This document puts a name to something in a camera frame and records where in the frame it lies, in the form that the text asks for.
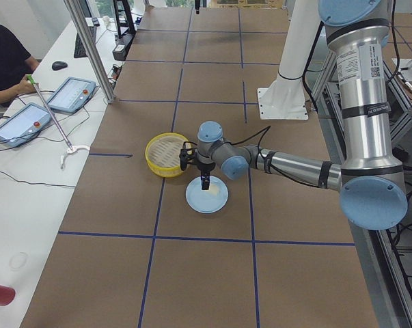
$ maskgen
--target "person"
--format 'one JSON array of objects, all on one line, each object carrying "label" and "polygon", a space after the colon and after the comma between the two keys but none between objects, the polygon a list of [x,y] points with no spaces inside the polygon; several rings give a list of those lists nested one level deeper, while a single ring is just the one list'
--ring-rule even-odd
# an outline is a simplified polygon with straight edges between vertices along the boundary
[{"label": "person", "polygon": [[35,92],[26,74],[34,72],[38,65],[17,37],[0,25],[0,105],[8,107],[19,94]]}]

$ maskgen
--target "robotic arm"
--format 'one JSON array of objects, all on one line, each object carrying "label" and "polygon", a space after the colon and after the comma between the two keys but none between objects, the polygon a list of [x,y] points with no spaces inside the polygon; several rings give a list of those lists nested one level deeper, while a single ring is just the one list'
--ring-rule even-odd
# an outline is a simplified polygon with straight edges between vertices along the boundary
[{"label": "robotic arm", "polygon": [[205,122],[198,147],[182,150],[182,168],[187,163],[198,166],[203,189],[215,164],[230,179],[242,176],[248,167],[282,174],[339,191],[344,214],[360,227],[382,230],[399,223],[407,200],[402,163],[392,154],[381,50],[388,39],[391,8],[389,0],[318,2],[328,47],[337,58],[347,153],[341,166],[257,146],[234,147],[223,138],[218,123]]}]

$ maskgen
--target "screen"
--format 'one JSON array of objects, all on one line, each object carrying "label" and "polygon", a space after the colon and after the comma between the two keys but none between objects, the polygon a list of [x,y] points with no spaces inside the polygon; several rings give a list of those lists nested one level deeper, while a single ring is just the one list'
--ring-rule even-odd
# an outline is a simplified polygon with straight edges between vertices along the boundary
[{"label": "screen", "polygon": [[58,93],[49,100],[51,106],[64,109],[71,108],[77,98],[83,94],[83,90],[89,85],[86,81],[70,79]]},{"label": "screen", "polygon": [[26,110],[8,119],[0,128],[0,136],[6,140],[20,137],[27,133],[28,129],[34,125],[34,122],[45,115],[48,115],[48,113],[43,109],[29,105]]}]

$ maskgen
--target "black shirt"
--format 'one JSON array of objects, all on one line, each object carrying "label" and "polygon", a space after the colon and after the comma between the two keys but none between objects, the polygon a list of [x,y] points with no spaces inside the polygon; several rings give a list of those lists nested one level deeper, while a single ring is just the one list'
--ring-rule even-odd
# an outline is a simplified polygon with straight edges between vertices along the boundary
[{"label": "black shirt", "polygon": [[14,34],[0,25],[0,91],[16,85],[31,68],[25,63],[31,55]]}]

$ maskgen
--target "green handle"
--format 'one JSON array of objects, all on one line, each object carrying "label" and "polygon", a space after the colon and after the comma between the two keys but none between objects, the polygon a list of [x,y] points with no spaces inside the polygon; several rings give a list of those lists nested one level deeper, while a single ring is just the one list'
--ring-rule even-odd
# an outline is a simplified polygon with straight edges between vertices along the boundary
[{"label": "green handle", "polygon": [[34,82],[33,77],[31,76],[31,74],[27,74],[27,78],[28,78],[28,81],[31,82],[31,84],[36,84],[36,82]]}]

